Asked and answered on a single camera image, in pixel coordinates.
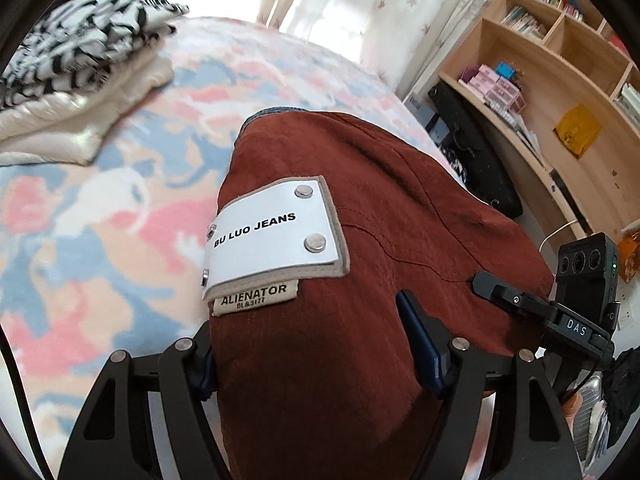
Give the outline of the person's hand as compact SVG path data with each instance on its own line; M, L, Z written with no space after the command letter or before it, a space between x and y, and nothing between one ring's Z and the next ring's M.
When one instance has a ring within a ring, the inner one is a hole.
M563 405L562 411L567 423L568 428L573 430L575 417L582 407L582 394L576 392L573 394Z

